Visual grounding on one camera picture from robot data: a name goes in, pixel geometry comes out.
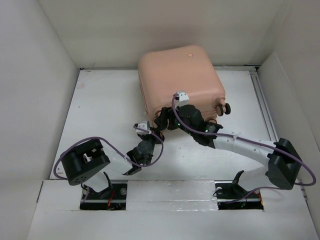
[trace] white cable clip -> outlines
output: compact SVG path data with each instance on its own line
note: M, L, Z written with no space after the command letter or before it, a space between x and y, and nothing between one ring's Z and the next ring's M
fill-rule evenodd
M186 92L184 92L184 91L177 91L176 94L177 94L178 100L177 100L177 102L176 102L176 104L175 104L175 107L182 107L182 106L188 104L189 97L188 97L188 95L186 94Z
M138 126L137 126L139 129L135 129L135 132L136 134L138 135L147 135L147 134L150 134L150 126L149 126L149 121L143 121L143 122L140 122L138 123Z
M242 133L241 132L238 132L237 134L233 135L233 139L234 140L237 140L237 138L239 137L239 135L241 135Z

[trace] white platform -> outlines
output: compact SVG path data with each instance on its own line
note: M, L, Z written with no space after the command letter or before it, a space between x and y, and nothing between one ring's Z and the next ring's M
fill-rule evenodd
M42 180L1 180L1 240L27 239L42 182Z
M232 108L231 115L220 117L219 123L248 136L269 140L272 134L269 135L267 120L257 100L261 93L255 92L250 72L217 73ZM133 124L144 119L136 70L83 70L56 160L74 142L89 136L105 137L126 153L140 141ZM134 180L128 182L126 211L79 210L82 194L79 186L48 180L43 185L28 239L318 239L299 187L291 191L261 191L264 210L217 210L217 202L211 197L214 187L211 192L208 184L213 185L212 180L231 180L238 171L251 170L259 164L231 152L202 147L178 130L167 131L165 136L163 157L154 166L131 177L113 168L116 164L106 167L113 180ZM105 149L111 161L121 161L108 147ZM61 166L59 174L64 174ZM169 180L174 184L166 187L165 181L150 180ZM196 202L177 204L185 200Z

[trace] pink suitcase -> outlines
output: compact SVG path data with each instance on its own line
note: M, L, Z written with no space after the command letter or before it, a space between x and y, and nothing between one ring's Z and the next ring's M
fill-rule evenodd
M184 91L188 104L202 113L204 120L229 114L226 92L202 47L190 45L145 54L138 65L146 112L151 120L162 107L171 107L173 95Z

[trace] white bracket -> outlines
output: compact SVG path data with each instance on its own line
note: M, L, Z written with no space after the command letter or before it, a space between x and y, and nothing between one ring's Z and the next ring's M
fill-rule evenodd
M149 121L143 121L143 122L140 122L138 123L138 128L140 129L143 129L145 131L148 131L149 133L146 133L145 131L141 131L139 129L136 129L135 132L136 134L139 134L139 135L147 135L147 134L150 134L150 126L149 126Z
M97 193L100 193L102 190L109 187L108 180L104 173L101 171L90 177L87 181L84 182L84 184L92 188Z
M177 91L176 94L178 95L178 101L175 104L176 107L182 107L184 105L188 104L189 101L189 97L188 94L186 94L186 92L184 91Z
M266 176L267 171L268 168L265 166L255 168L250 171L244 171L239 178L238 185L246 191L251 191L252 189L266 186L276 187Z

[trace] screw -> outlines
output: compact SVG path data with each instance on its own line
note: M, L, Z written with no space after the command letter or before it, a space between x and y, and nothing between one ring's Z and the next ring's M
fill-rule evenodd
M215 191L217 194L222 194L222 187L218 186Z
M127 194L127 189L121 188L121 189L120 189L120 194L121 194L121 195L126 195L126 194Z

